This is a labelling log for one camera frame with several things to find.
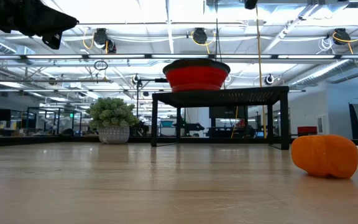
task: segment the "potted plant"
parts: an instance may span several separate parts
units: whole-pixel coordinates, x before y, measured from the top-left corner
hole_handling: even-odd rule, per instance
[[[134,108],[120,98],[100,98],[86,112],[91,115],[89,125],[98,129],[101,142],[124,144],[129,139],[129,127],[139,122],[132,114]]]

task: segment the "green succulent plant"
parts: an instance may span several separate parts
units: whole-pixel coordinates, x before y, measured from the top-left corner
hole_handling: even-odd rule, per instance
[[[99,98],[86,112],[93,120],[91,128],[121,126],[128,127],[137,124],[139,120],[132,114],[135,105],[127,105],[120,98]]]

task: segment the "orange pumpkin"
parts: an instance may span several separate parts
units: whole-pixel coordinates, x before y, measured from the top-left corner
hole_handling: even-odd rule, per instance
[[[356,145],[336,135],[302,136],[291,147],[294,164],[317,177],[350,178],[358,165]]]

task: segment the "wooden floor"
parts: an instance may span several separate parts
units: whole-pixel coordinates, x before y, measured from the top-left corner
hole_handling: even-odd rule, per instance
[[[5,223],[358,224],[358,170],[309,177],[265,145],[0,147]]]

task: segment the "red collapsible bowl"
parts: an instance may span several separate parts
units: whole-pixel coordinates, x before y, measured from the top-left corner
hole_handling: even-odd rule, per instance
[[[163,72],[172,92],[220,90],[230,67],[210,59],[180,59],[167,65]]]

